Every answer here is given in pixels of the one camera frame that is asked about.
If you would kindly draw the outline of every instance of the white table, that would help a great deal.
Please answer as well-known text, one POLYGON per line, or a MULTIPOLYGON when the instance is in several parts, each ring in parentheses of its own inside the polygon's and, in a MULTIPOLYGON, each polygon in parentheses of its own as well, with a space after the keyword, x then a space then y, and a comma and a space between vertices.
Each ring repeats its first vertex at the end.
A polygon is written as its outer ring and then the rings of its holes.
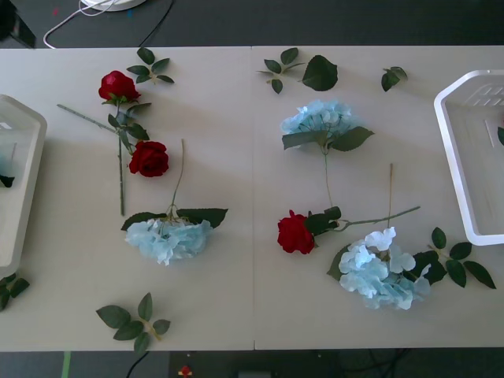
POLYGON ((366 309, 359 295, 325 274, 339 248, 376 227, 322 236, 308 256, 285 254, 276 243, 276 224, 289 209, 328 207, 322 156, 315 149, 283 151, 278 128, 316 98, 350 104, 376 133, 354 152, 329 156, 332 197, 344 217, 387 215, 393 162, 393 212, 422 206, 392 222, 399 244, 426 250, 435 226, 452 243, 462 241, 432 103, 468 71, 500 68, 501 47, 303 47, 300 61, 323 54, 338 64, 339 82, 319 93, 287 78, 280 96, 255 71, 283 48, 153 50, 172 59, 167 74, 176 85, 139 85, 142 100, 154 103, 143 125, 167 144, 171 170, 156 180, 127 173, 127 213, 167 206, 184 137, 178 203, 228 207, 228 217, 192 261, 165 268, 143 259, 119 231, 116 140, 56 107, 105 120, 111 109, 100 106, 99 80, 138 64, 135 50, 3 50, 0 92, 40 112, 49 129, 21 261, 32 286, 0 315, 0 350, 130 350, 132 343, 112 339, 95 310, 116 303, 134 312, 148 291, 154 317, 172 321, 155 350, 502 345, 499 246, 473 252, 497 291, 473 279, 461 289, 446 278, 406 312, 366 309), (382 68, 392 65, 402 66, 409 81, 384 93, 382 68))

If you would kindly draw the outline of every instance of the plastic container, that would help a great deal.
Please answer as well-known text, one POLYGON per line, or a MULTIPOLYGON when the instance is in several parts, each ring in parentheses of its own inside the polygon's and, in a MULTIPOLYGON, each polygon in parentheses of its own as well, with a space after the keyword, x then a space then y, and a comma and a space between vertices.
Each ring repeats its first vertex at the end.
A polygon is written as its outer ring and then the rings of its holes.
POLYGON ((504 70, 469 72, 434 107, 467 239, 504 243, 504 70))
POLYGON ((0 95, 0 158, 8 171, 0 173, 15 177, 12 187, 0 187, 0 278, 19 266, 46 129, 40 114, 0 95))

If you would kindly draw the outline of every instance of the hydrangea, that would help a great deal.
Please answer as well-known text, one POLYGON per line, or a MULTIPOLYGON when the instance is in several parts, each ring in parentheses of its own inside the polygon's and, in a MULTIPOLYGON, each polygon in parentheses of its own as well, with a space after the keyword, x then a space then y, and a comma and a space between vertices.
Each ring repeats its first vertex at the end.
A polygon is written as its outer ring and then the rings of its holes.
POLYGON ((315 100, 307 106, 298 108, 298 111, 297 115, 282 122, 280 128, 283 133, 328 130, 330 138, 334 134, 342 135, 359 125, 358 119, 352 116, 350 107, 336 100, 329 102, 315 100))
POLYGON ((409 309, 413 300, 422 300, 430 292, 430 285, 424 276, 430 265, 422 270, 414 282, 406 279, 403 271, 415 267, 415 259, 401 252, 393 244, 395 229, 372 232, 363 240, 351 244, 342 254, 339 270, 343 275, 339 283, 348 291, 357 291, 364 297, 366 306, 379 309, 390 305, 398 309, 409 309), (382 261, 373 251, 389 250, 389 261, 382 261))
POLYGON ((170 260, 193 258, 202 252, 211 231, 207 220, 201 224, 149 220, 132 224, 126 242, 138 247, 143 256, 157 259, 158 264, 169 265, 170 260))

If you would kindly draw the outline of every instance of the red rose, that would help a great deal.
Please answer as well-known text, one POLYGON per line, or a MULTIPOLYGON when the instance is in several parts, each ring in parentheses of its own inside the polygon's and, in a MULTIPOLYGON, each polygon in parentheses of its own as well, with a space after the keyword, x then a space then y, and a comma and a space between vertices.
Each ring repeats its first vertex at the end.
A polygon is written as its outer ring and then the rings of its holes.
POLYGON ((302 254, 309 254, 315 247, 315 241, 313 235, 305 227, 306 217, 296 215, 292 210, 289 214, 290 218, 284 218, 278 222, 278 243, 289 254, 295 250, 302 254))
POLYGON ((103 76, 102 87, 98 90, 98 94, 105 100, 112 99, 110 94, 117 97, 124 96, 128 102, 136 100, 140 97, 140 93, 135 89, 135 83, 132 78, 127 77, 119 71, 112 71, 109 75, 103 76))
POLYGON ((136 150, 133 153, 132 162, 129 163, 129 170, 135 174, 140 172, 145 177, 163 176, 168 171, 168 155, 166 147, 159 142, 136 143, 136 150))

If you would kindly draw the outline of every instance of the green leaf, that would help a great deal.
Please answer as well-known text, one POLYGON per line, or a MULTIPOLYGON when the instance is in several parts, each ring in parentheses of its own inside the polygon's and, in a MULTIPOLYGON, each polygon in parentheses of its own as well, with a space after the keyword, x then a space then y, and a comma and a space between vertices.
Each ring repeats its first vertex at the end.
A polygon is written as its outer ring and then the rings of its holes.
POLYGON ((384 89, 384 91, 388 91, 391 89, 394 85, 396 85, 401 79, 395 73, 393 73, 390 69, 386 69, 386 73, 384 73, 383 76, 381 76, 381 87, 384 89))
POLYGON ((152 73, 159 73, 163 71, 167 66, 168 63, 170 62, 170 58, 167 57, 165 59, 161 59, 160 61, 157 61, 152 65, 152 73))
POLYGON ((147 332, 142 332, 135 340, 135 352, 140 355, 144 354, 150 344, 150 335, 147 332))
POLYGON ((332 260, 331 263, 331 268, 329 268, 329 271, 327 273, 336 281, 339 281, 341 279, 341 276, 343 275, 339 270, 339 262, 341 261, 341 257, 343 256, 343 254, 348 251, 349 246, 350 244, 347 244, 336 254, 336 256, 334 256, 334 259, 332 260))
POLYGON ((165 319, 160 319, 158 321, 155 321, 154 324, 152 324, 152 327, 156 331, 158 335, 164 335, 168 329, 170 328, 170 322, 166 321, 165 319))
POLYGON ((125 341, 136 339, 143 331, 143 323, 141 321, 130 321, 119 328, 113 336, 114 340, 125 341))
POLYGON ((282 91, 282 89, 284 88, 284 85, 282 84, 282 80, 278 80, 278 79, 271 80, 271 86, 277 94, 279 94, 282 91))
POLYGON ((306 66, 302 83, 315 91, 328 91, 338 82, 338 66, 322 55, 315 55, 306 66))
POLYGON ((435 284, 436 282, 442 280, 447 274, 447 271, 439 262, 439 255, 434 250, 420 252, 418 254, 415 254, 413 258, 415 259, 415 267, 409 272, 403 273, 404 277, 406 277, 408 280, 415 281, 418 277, 420 277, 422 270, 424 270, 424 268, 429 264, 431 265, 431 268, 424 276, 428 280, 429 284, 435 284))
POLYGON ((8 293, 0 295, 0 312, 2 312, 7 307, 7 304, 9 303, 9 299, 10 299, 10 294, 8 294, 8 293))
POLYGON ((280 60, 282 63, 285 65, 289 65, 298 57, 299 50, 297 47, 292 47, 291 49, 285 50, 281 55, 280 55, 280 60))
POLYGON ((11 282, 13 282, 16 279, 16 277, 17 277, 17 274, 14 273, 14 274, 11 274, 10 276, 2 278, 0 280, 0 286, 10 284, 11 282))
POLYGON ((274 73, 281 73, 282 72, 282 67, 280 66, 280 63, 278 61, 274 61, 271 59, 265 59, 265 65, 268 67, 268 70, 274 73))
POLYGON ((114 117, 112 114, 109 114, 109 123, 114 127, 114 128, 119 128, 119 122, 117 122, 116 117, 114 117))
POLYGON ((152 295, 147 293, 139 304, 139 317, 145 321, 149 321, 152 317, 152 295))
POLYGON ((504 146, 504 128, 497 128, 499 142, 504 146))
POLYGON ((154 53, 145 47, 140 47, 136 54, 143 60, 146 65, 152 65, 156 60, 154 53))
POLYGON ((450 278, 461 287, 465 287, 467 277, 465 276, 464 266, 457 260, 447 261, 447 271, 450 278))
POLYGON ((363 128, 362 126, 357 126, 334 139, 329 146, 338 151, 352 151, 361 146, 362 143, 373 134, 374 132, 371 130, 363 128))
POLYGON ((171 77, 166 76, 166 75, 157 75, 156 77, 157 77, 159 80, 163 80, 163 81, 164 81, 164 82, 166 82, 166 83, 170 83, 170 84, 175 83, 171 77))
POLYGON ((150 75, 140 75, 136 78, 136 83, 137 84, 144 83, 150 79, 152 79, 150 75))
POLYGON ((301 146, 305 143, 315 142, 323 146, 328 138, 328 132, 320 130, 318 132, 296 132, 282 136, 283 149, 301 146))
POLYGON ((126 70, 134 73, 135 75, 150 75, 150 71, 145 65, 133 65, 132 67, 128 67, 126 70))
POLYGON ((227 212, 228 209, 178 209, 176 211, 179 217, 187 218, 192 224, 208 221, 212 228, 219 227, 227 212))
POLYGON ((436 248, 442 250, 447 246, 447 236, 444 234, 443 230, 439 227, 434 228, 431 235, 432 242, 436 248))
POLYGON ((10 296, 16 298, 19 294, 28 289, 29 286, 30 283, 24 278, 18 279, 10 288, 10 296))
POLYGON ((132 316, 128 311, 119 306, 105 306, 101 309, 97 309, 96 313, 111 328, 120 328, 123 325, 129 323, 132 316))
POLYGON ((291 71, 293 68, 295 67, 298 67, 299 65, 304 65, 305 63, 295 63, 293 65, 289 65, 288 67, 284 68, 282 73, 285 73, 285 72, 289 72, 291 71))
POLYGON ((474 261, 464 261, 464 266, 483 285, 487 285, 490 289, 497 288, 490 273, 481 264, 474 261))
POLYGON ((160 218, 166 218, 168 215, 166 213, 137 213, 135 215, 132 215, 129 217, 123 224, 123 227, 121 227, 121 231, 127 231, 128 228, 134 224, 134 223, 140 223, 140 222, 147 222, 151 219, 160 219, 160 218))
POLYGON ((127 126, 126 128, 124 128, 124 130, 133 138, 140 140, 149 140, 149 134, 147 134, 145 128, 143 128, 139 124, 132 123, 131 126, 127 126))
POLYGON ((471 254, 473 245, 469 242, 455 244, 450 251, 450 257, 454 260, 462 260, 471 254))

